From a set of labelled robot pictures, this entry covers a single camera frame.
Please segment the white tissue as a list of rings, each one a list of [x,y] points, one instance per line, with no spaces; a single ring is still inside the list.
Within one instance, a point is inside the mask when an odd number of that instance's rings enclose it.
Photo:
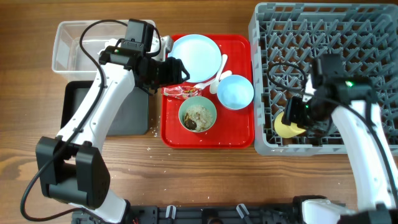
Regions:
[[[113,63],[123,57],[123,55],[121,55],[121,50],[119,49],[121,41],[122,39],[111,39],[105,42],[104,49],[98,52],[100,64],[104,65],[108,62]]]

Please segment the green bowl with food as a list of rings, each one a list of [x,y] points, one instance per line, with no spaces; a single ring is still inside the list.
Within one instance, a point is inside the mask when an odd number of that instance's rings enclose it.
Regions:
[[[203,96],[194,96],[185,100],[178,111],[181,125],[190,132],[202,133],[216,122],[217,110],[214,103]]]

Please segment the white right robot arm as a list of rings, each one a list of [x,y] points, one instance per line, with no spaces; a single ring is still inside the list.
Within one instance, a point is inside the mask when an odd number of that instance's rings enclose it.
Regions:
[[[289,99],[276,117],[274,129],[283,138],[330,118],[353,170],[357,211],[326,198],[301,199],[303,223],[397,223],[397,167],[377,101],[370,79],[346,76],[340,56],[326,54],[313,59],[303,96]]]

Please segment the red candy wrapper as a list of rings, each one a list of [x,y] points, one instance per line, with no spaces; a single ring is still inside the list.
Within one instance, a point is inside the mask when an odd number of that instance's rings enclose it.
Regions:
[[[162,89],[164,96],[176,98],[179,100],[186,100],[194,96],[201,96],[202,90],[193,86],[175,86],[165,87]]]

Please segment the light blue bowl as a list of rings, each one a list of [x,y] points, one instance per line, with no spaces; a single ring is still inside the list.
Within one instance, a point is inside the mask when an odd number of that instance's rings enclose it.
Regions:
[[[254,98],[252,83],[241,75],[230,75],[218,85],[216,93],[220,103],[229,110],[241,110]]]

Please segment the white plastic spoon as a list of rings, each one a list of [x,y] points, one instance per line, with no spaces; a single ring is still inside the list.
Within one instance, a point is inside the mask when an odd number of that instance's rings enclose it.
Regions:
[[[228,61],[228,56],[226,54],[223,54],[221,56],[221,65],[220,65],[219,70],[218,70],[218,72],[216,74],[216,77],[215,77],[216,80],[210,85],[210,93],[211,94],[216,94],[216,92],[217,92],[218,85],[220,84],[219,78],[220,78],[220,75],[222,74],[222,72],[224,70],[224,67],[225,67],[227,61]]]
[[[233,73],[232,73],[231,70],[227,70],[227,71],[223,72],[220,75],[219,81],[221,81],[222,79],[224,79],[224,78],[226,78],[226,77],[228,77],[228,76],[230,76],[232,74]],[[196,84],[194,86],[194,88],[198,88],[198,89],[204,90],[207,86],[210,86],[215,80],[216,80],[216,78],[213,78],[210,81],[207,81],[206,83],[198,83],[198,84]]]

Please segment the clear plastic bin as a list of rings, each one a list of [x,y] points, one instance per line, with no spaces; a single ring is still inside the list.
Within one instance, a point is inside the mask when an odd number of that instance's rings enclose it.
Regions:
[[[127,20],[121,24],[104,22],[83,31],[93,21],[63,21],[58,25],[53,45],[52,70],[64,79],[72,81],[94,80],[97,68],[81,50],[83,48],[95,59],[108,45],[114,45],[126,34]]]

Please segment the red plastic tray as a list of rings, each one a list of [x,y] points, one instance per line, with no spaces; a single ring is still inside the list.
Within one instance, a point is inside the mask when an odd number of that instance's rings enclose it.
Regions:
[[[251,82],[252,68],[248,40],[238,34],[208,34],[207,37],[215,41],[222,54],[228,56],[226,69]],[[175,149],[242,149],[250,146],[254,140],[253,104],[233,111],[225,108],[208,88],[202,91],[202,96],[212,101],[217,112],[215,124],[202,133],[191,132],[180,123],[178,111],[183,103],[182,100],[162,96],[160,136],[164,144]]]

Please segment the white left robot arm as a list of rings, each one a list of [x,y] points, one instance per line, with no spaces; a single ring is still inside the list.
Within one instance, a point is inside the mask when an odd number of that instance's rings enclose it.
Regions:
[[[106,135],[125,98],[134,88],[155,93],[190,77],[181,60],[159,58],[152,51],[157,28],[130,19],[126,34],[93,60],[95,79],[69,122],[54,138],[42,137],[35,153],[38,171],[32,178],[43,196],[70,204],[101,223],[130,223],[127,200],[110,188],[111,177],[102,158]]]

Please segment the black plastic tray bin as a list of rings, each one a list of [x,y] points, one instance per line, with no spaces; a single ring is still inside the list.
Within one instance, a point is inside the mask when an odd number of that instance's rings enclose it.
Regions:
[[[63,128],[81,105],[93,81],[72,81],[66,85],[63,101]],[[148,130],[149,95],[134,88],[125,98],[109,128],[107,136],[143,135]]]

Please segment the light blue plate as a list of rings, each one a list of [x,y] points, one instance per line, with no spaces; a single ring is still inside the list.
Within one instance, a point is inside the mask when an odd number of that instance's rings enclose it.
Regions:
[[[217,44],[209,37],[189,34],[178,38],[168,57],[180,59],[190,74],[189,83],[209,80],[218,72],[222,56]]]

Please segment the yellow plastic cup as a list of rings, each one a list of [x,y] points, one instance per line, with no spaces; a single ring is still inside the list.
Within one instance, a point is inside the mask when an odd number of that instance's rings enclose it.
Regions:
[[[291,123],[289,125],[282,122],[284,117],[284,112],[279,113],[274,120],[274,129],[276,133],[282,138],[292,138],[298,136],[304,132],[306,129],[300,128],[296,123]]]

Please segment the grey plastic dishwasher rack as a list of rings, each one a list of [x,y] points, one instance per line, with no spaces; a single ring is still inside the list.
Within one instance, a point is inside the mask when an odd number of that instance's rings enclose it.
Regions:
[[[295,96],[311,62],[338,54],[345,75],[368,77],[377,90],[382,127],[397,154],[397,6],[395,4],[260,3],[248,27],[254,79],[255,150],[264,156],[343,154],[328,121],[291,139],[274,120]]]

